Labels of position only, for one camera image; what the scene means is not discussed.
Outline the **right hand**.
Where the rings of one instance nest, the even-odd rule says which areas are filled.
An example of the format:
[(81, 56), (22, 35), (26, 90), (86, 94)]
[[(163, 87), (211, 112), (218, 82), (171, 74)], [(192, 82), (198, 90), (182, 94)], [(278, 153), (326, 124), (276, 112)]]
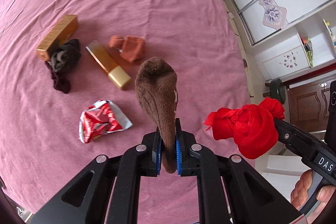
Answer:
[[(298, 182), (295, 184), (293, 191), (290, 194), (290, 203), (298, 210), (308, 199), (308, 190), (313, 182), (312, 170), (305, 171)], [(317, 208), (307, 217), (307, 223), (313, 223), (313, 221), (320, 215), (324, 207), (330, 201), (333, 193), (335, 192), (335, 186), (327, 185), (321, 188), (317, 194), (317, 200), (320, 204)]]

